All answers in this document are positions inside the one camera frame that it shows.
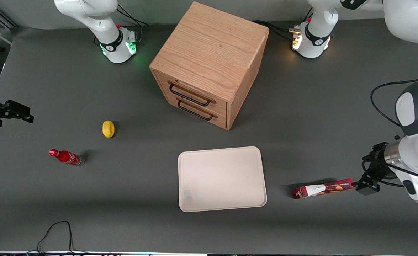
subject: red snack bag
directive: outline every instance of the red snack bag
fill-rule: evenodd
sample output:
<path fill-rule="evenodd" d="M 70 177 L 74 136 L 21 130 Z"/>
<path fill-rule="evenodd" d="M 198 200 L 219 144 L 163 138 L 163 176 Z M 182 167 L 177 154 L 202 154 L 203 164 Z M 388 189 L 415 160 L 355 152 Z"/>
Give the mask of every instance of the red snack bag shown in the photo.
<path fill-rule="evenodd" d="M 321 196 L 327 193 L 338 193 L 340 191 L 352 190 L 354 189 L 351 185 L 352 182 L 352 178 L 346 178 L 345 180 L 337 180 L 326 184 L 302 186 L 293 191 L 293 197 L 295 199 L 299 199 L 309 196 Z"/>

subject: red bottle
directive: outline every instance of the red bottle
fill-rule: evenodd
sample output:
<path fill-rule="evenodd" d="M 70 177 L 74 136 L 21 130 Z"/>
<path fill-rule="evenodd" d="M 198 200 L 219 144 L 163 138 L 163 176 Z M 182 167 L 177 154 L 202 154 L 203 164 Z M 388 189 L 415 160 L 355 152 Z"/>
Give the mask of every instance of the red bottle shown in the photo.
<path fill-rule="evenodd" d="M 66 150 L 58 151 L 56 149 L 51 149 L 49 151 L 49 155 L 57 158 L 60 162 L 75 166 L 82 166 L 85 162 L 84 157 L 78 156 L 77 154 L 73 154 Z"/>

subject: bottle cap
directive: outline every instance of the bottle cap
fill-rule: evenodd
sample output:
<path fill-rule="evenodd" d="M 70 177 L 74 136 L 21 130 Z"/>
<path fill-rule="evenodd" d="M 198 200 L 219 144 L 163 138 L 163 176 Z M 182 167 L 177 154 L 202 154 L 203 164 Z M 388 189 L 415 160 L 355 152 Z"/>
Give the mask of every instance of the bottle cap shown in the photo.
<path fill-rule="evenodd" d="M 58 150 L 56 150 L 56 149 L 51 149 L 50 151 L 49 151 L 49 155 L 50 156 L 57 156 L 59 154 L 59 151 Z"/>

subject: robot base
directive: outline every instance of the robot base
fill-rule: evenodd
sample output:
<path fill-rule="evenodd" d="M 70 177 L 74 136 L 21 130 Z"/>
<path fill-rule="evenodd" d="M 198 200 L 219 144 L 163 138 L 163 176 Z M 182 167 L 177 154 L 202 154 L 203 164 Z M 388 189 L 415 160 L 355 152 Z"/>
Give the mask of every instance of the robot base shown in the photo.
<path fill-rule="evenodd" d="M 295 30 L 304 31 L 305 26 L 307 26 L 308 22 L 302 22 L 299 25 L 295 25 Z M 322 42 L 321 45 L 315 46 L 313 45 L 312 41 L 306 36 L 305 33 L 298 33 L 295 34 L 292 49 L 298 52 L 300 55 L 306 58 L 316 58 L 320 56 L 324 50 L 327 49 L 327 45 L 329 44 L 330 37 L 327 39 L 326 42 Z"/>
<path fill-rule="evenodd" d="M 123 34 L 123 42 L 114 52 L 109 52 L 100 45 L 101 50 L 103 50 L 103 55 L 105 55 L 112 63 L 124 63 L 129 60 L 131 56 L 136 54 L 137 45 L 134 31 L 129 31 L 126 28 L 120 28 L 119 30 Z"/>

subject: green indicator light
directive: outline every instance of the green indicator light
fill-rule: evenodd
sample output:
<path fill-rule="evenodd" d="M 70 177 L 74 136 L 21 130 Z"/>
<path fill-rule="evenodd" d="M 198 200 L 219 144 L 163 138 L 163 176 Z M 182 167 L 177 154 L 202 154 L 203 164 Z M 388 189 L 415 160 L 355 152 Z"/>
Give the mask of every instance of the green indicator light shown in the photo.
<path fill-rule="evenodd" d="M 103 49 L 103 47 L 101 46 L 101 44 L 99 44 L 99 45 L 100 45 L 101 50 L 103 51 L 103 55 L 105 55 L 105 56 L 106 56 L 105 49 Z"/>
<path fill-rule="evenodd" d="M 131 53 L 131 55 L 136 53 L 136 44 L 135 43 L 125 42 L 125 45 L 128 48 L 128 51 Z"/>

